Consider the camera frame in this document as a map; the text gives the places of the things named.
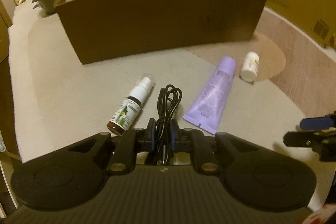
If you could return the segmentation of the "spray bottle white cap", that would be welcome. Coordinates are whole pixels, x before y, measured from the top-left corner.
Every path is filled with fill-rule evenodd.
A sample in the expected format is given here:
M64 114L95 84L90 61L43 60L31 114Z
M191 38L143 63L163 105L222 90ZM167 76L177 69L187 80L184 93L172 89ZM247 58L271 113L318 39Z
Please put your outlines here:
M106 125L112 133L122 135L125 131L130 129L154 85L155 80L153 76L148 73L145 73L137 81L135 87L122 101Z

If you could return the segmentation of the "brown box white interior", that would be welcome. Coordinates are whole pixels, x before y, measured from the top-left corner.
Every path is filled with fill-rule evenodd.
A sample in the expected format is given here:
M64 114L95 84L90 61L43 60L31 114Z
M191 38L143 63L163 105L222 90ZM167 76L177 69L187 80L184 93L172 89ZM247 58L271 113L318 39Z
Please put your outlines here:
M56 0L83 64L252 38L266 0Z

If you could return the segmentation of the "purple cream tube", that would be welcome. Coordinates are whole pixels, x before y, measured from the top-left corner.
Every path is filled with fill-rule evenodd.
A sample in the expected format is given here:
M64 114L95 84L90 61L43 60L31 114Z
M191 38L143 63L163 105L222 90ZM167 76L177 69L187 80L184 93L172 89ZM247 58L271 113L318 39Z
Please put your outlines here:
M236 71L236 61L225 56L216 67L197 99L183 119L190 124L215 134L231 92Z

